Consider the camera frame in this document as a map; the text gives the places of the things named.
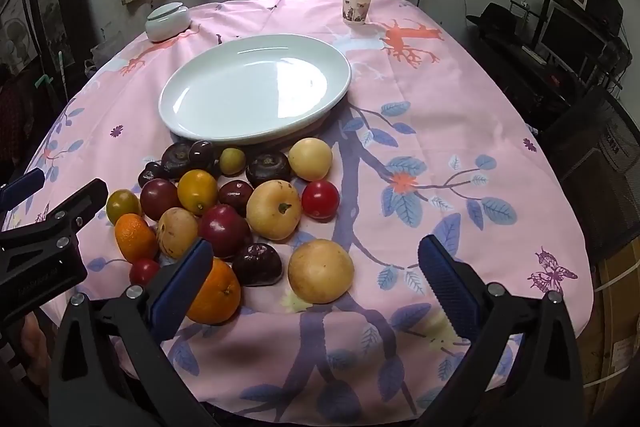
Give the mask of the person's hand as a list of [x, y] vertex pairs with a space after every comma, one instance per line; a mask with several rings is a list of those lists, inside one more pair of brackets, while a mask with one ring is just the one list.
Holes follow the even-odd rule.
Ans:
[[33, 313], [25, 317], [21, 342], [28, 358], [27, 375], [47, 395], [51, 359], [47, 349], [46, 335], [40, 329], [37, 317]]

